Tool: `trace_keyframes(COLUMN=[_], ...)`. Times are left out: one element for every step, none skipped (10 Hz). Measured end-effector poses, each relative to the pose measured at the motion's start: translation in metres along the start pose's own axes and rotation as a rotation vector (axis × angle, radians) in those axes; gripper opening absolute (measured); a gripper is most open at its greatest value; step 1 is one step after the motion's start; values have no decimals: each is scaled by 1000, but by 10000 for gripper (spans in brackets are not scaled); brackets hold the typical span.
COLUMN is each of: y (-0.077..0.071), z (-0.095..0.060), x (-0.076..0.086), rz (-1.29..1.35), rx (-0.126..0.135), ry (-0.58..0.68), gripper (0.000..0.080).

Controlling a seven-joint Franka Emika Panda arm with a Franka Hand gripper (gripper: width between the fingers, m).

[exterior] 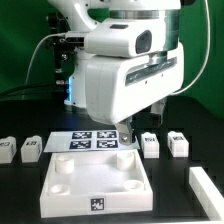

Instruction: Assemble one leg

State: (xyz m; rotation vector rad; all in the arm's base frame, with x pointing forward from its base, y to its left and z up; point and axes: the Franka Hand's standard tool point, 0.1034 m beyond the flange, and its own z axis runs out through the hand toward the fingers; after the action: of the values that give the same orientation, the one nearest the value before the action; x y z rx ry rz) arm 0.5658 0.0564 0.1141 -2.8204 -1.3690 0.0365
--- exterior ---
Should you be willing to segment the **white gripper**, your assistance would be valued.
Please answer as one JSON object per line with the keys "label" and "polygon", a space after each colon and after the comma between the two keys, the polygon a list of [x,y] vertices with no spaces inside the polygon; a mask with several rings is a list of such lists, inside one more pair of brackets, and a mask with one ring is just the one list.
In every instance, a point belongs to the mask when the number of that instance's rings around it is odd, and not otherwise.
{"label": "white gripper", "polygon": [[152,124],[160,126],[166,106],[164,97],[178,90],[184,77],[184,49],[181,43],[167,54],[167,60],[149,65],[149,56],[132,59],[93,56],[86,70],[86,104],[97,122],[115,125],[119,142],[133,142],[131,115],[151,106]]}

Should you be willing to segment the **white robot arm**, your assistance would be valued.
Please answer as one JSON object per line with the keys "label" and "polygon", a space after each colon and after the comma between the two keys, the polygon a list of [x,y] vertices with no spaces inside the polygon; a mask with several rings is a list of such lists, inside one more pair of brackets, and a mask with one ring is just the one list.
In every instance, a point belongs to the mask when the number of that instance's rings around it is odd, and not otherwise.
{"label": "white robot arm", "polygon": [[48,0],[67,20],[75,46],[71,102],[92,120],[113,125],[132,143],[131,116],[180,89],[184,49],[180,0]]}

